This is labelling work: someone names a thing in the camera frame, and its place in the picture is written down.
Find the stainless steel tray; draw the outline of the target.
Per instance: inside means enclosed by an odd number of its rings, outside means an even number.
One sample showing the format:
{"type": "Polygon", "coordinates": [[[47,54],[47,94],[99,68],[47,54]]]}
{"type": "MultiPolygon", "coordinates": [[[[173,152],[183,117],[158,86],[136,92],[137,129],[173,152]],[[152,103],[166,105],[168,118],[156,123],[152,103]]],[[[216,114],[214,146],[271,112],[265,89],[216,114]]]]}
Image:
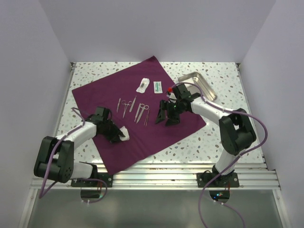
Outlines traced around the stainless steel tray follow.
{"type": "Polygon", "coordinates": [[[191,94],[200,92],[200,90],[196,87],[198,86],[202,90],[202,93],[205,98],[207,98],[210,101],[215,101],[217,99],[217,94],[211,88],[211,86],[206,81],[206,79],[202,76],[202,74],[199,72],[192,72],[180,76],[178,78],[178,82],[191,83],[191,85],[186,84],[186,87],[191,92],[191,94]]]}

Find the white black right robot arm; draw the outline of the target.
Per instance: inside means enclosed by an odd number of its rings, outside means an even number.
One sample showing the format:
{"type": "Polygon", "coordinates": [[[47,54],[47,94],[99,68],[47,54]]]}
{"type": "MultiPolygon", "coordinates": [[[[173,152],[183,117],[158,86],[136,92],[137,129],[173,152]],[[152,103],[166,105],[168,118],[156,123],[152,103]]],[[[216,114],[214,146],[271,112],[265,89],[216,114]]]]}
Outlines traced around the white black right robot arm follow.
{"type": "Polygon", "coordinates": [[[155,123],[166,120],[166,126],[180,123],[180,114],[190,112],[206,117],[219,127],[223,151],[213,167],[211,180],[216,186],[228,182],[240,154],[256,141],[256,133],[249,114],[242,108],[233,110],[206,99],[200,89],[191,93],[186,83],[177,83],[168,93],[168,100],[161,100],[155,123]]]}

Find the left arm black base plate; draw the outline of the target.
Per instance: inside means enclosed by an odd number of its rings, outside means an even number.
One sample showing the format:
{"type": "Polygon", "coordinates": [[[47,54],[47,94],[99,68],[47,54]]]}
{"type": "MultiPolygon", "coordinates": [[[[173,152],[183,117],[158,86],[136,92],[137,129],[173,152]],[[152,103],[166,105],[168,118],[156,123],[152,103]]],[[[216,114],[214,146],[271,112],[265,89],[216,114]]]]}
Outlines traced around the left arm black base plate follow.
{"type": "Polygon", "coordinates": [[[98,188],[102,187],[111,188],[113,185],[114,176],[109,175],[108,173],[102,172],[98,173],[96,177],[89,179],[74,179],[71,180],[71,187],[78,188],[98,188]]]}

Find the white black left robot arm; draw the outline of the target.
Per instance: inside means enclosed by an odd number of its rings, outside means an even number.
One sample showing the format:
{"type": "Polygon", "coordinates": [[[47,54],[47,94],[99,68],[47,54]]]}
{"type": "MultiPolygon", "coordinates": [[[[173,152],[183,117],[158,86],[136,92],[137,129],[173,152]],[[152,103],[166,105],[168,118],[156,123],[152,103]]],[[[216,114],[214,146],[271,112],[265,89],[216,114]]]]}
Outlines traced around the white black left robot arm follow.
{"type": "Polygon", "coordinates": [[[75,162],[75,150],[95,136],[102,135],[109,143],[130,139],[126,127],[119,128],[112,121],[112,112],[98,107],[94,114],[82,118],[81,124],[69,132],[56,137],[43,138],[34,166],[34,175],[45,180],[66,183],[82,179],[87,186],[98,183],[97,166],[86,162],[75,162]]]}

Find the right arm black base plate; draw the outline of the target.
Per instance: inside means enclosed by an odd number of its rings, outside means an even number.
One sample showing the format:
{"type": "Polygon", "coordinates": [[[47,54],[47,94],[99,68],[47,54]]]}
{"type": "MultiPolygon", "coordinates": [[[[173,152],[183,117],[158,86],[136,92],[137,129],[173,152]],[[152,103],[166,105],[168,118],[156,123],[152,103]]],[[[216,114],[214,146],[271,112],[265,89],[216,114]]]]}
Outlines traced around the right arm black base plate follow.
{"type": "Polygon", "coordinates": [[[232,172],[227,175],[221,175],[213,180],[209,185],[208,182],[216,176],[216,173],[205,171],[196,174],[197,185],[199,188],[238,188],[240,187],[238,175],[232,172]]]}

